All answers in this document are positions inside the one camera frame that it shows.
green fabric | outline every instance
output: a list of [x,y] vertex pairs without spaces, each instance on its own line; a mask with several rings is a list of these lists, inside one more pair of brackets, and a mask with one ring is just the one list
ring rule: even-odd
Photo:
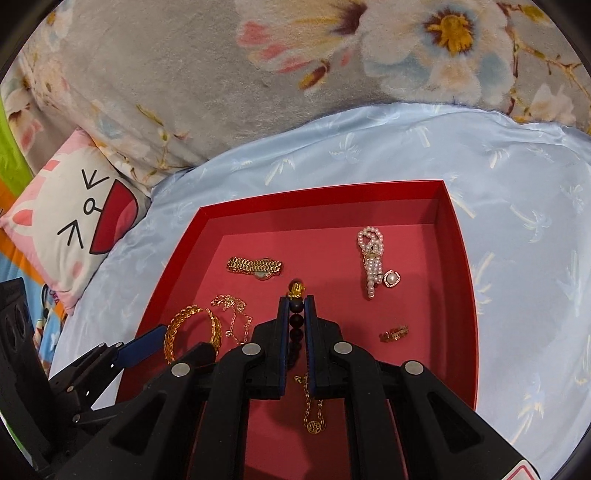
[[0,179],[18,197],[33,179],[31,169],[12,136],[0,99]]

pink cheek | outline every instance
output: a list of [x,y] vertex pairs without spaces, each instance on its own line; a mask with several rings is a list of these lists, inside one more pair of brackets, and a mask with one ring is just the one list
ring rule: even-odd
[[82,273],[82,267],[83,264],[80,261],[74,264],[74,266],[72,267],[72,276],[74,278],[78,278],[80,276],[80,274]]

label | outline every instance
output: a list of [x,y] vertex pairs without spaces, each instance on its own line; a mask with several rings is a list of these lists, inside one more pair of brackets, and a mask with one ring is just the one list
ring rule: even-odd
[[502,480],[540,480],[527,460],[520,461]]

silver screw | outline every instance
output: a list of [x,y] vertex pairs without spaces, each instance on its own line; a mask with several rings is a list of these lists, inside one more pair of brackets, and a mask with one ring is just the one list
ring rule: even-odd
[[170,369],[170,373],[172,373],[175,377],[184,377],[190,371],[191,367],[184,363],[173,365],[173,367]]
[[242,347],[244,355],[257,355],[261,352],[261,346],[258,343],[247,343]]
[[333,348],[335,349],[335,352],[340,353],[341,355],[347,355],[353,351],[353,345],[349,342],[336,343]]
[[404,369],[411,375],[420,375],[425,370],[421,363],[416,362],[414,360],[406,362],[406,364],[404,365]]

pink and white pillow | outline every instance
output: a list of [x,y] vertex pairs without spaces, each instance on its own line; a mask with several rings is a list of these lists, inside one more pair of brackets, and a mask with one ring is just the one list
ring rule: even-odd
[[149,205],[77,130],[0,218],[0,227],[71,313],[107,253]]

